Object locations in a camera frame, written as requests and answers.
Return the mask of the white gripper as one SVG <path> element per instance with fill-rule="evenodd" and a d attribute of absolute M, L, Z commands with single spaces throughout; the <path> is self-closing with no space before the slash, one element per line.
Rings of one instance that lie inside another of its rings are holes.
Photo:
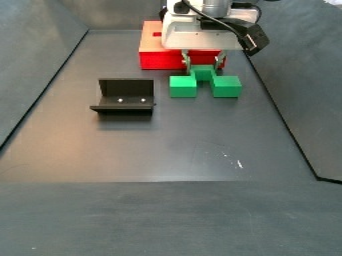
<path fill-rule="evenodd" d="M 224 66 L 225 50 L 259 50 L 259 9 L 233 0 L 165 0 L 161 45 L 178 49 L 185 69 L 188 50 L 221 50 L 215 69 Z"/>

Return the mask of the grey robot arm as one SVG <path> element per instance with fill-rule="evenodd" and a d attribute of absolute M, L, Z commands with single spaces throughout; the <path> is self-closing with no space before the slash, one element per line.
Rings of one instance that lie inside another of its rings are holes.
<path fill-rule="evenodd" d="M 161 18 L 161 46 L 181 52 L 190 67 L 189 50 L 217 50 L 215 67 L 228 50 L 253 55 L 261 48 L 257 38 L 259 8 L 232 0 L 166 0 Z"/>

